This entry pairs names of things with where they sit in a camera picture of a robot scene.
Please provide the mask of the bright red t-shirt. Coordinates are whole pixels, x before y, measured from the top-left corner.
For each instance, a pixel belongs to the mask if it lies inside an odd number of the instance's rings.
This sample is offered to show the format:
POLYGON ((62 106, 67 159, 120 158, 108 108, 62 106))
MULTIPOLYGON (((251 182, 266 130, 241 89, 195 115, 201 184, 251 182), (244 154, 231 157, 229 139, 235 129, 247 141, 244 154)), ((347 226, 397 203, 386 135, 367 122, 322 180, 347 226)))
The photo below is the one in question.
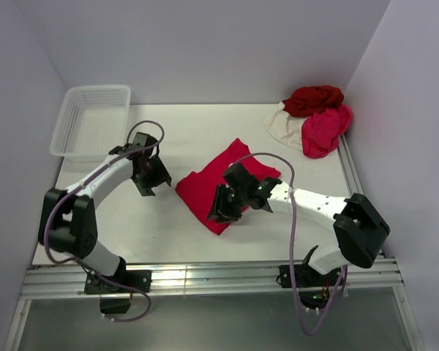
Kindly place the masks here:
POLYGON ((235 161, 250 154, 248 145, 236 138, 201 171, 192 171, 177 183, 175 191, 197 220, 215 235, 229 227, 228 223, 209 221, 207 216, 214 202, 217 185, 224 184, 222 174, 235 161))

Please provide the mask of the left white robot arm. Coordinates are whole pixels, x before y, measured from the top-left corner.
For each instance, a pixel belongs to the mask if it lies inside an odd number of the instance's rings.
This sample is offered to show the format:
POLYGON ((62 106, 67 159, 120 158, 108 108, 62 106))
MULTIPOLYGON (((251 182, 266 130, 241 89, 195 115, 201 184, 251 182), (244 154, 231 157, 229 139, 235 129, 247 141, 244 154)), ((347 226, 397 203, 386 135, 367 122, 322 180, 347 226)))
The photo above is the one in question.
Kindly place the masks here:
POLYGON ((159 156, 160 140, 137 132, 130 143, 113 148, 103 163, 66 189, 45 193, 38 241, 47 256, 65 254, 89 271, 89 294, 149 291, 150 271, 129 271, 124 258, 98 240, 96 210, 120 184, 131 180, 143 197, 172 178, 159 156))

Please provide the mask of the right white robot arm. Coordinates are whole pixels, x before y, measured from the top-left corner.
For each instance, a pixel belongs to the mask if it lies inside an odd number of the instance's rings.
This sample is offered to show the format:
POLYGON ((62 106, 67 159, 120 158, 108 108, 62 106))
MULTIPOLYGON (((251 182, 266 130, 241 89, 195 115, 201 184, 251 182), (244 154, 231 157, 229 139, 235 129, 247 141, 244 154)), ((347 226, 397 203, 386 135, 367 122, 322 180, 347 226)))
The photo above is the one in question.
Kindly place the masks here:
POLYGON ((318 285, 344 265, 371 268, 390 228, 369 199, 360 193, 332 197, 292 189, 278 178, 262 181, 239 164, 231 165, 217 185, 207 218, 218 223, 236 222, 243 208, 301 216, 329 230, 336 238, 328 246, 314 246, 302 263, 291 270, 304 286, 318 285))

